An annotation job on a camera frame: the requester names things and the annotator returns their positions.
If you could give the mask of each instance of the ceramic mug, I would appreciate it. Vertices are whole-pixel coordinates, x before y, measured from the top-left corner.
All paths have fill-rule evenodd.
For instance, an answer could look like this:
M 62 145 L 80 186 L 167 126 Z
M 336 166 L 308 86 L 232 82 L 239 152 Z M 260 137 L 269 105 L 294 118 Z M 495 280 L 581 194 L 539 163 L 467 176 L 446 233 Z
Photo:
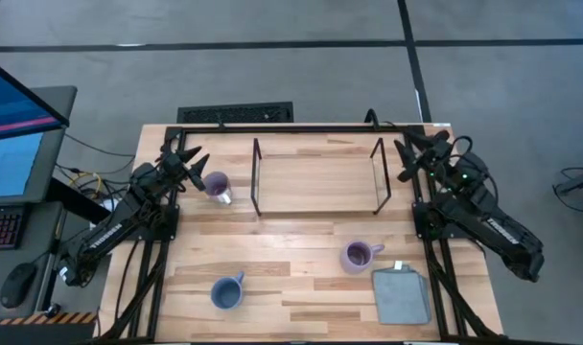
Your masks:
M 367 269 L 375 259 L 375 255 L 384 250 L 382 244 L 370 245 L 364 241 L 352 241 L 340 252 L 340 265 L 349 274 L 358 274 Z
M 211 172 L 202 179 L 206 194 L 217 202 L 232 203 L 232 186 L 230 179 L 223 172 Z
M 211 301 L 213 301 L 215 307 L 227 311 L 241 305 L 243 301 L 244 276 L 244 272 L 239 272 L 236 277 L 223 277 L 213 285 Z

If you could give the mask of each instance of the wooden table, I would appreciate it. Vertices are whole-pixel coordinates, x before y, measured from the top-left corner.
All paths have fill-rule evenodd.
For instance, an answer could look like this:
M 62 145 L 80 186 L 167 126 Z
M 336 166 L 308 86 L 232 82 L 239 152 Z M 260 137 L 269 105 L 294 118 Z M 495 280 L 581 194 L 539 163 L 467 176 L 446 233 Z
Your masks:
M 143 127 L 136 166 L 159 155 L 165 128 Z M 443 128 L 451 130 L 425 125 L 428 134 Z M 391 200 L 379 215 L 256 215 L 249 199 L 253 138 L 259 139 L 264 156 L 365 157 L 379 137 L 385 140 L 392 189 Z M 204 173 L 223 171 L 230 176 L 233 204 L 220 206 L 193 187 L 179 195 L 181 221 L 170 245 L 156 341 L 439 339 L 432 299 L 431 323 L 381 325 L 371 270 L 351 276 L 338 263 L 339 251 L 349 241 L 382 243 L 385 250 L 372 268 L 404 261 L 428 277 L 423 244 L 415 237 L 411 217 L 411 184 L 396 179 L 402 166 L 393 140 L 401 137 L 397 133 L 190 134 L 188 147 L 203 146 L 200 156 L 211 153 Z M 434 246 L 438 252 L 438 242 Z M 482 253 L 465 240 L 450 241 L 450 247 L 460 292 L 489 328 L 501 332 Z M 130 248 L 131 243 L 124 243 L 113 252 L 100 310 L 104 330 L 112 323 Z M 141 252 L 139 246 L 130 263 L 122 309 L 135 291 Z M 210 301 L 211 286 L 240 270 L 245 272 L 242 305 L 236 310 L 216 309 Z M 454 334 L 451 302 L 442 293 L 449 331 Z M 148 296 L 143 306 L 139 334 L 146 333 L 150 300 Z

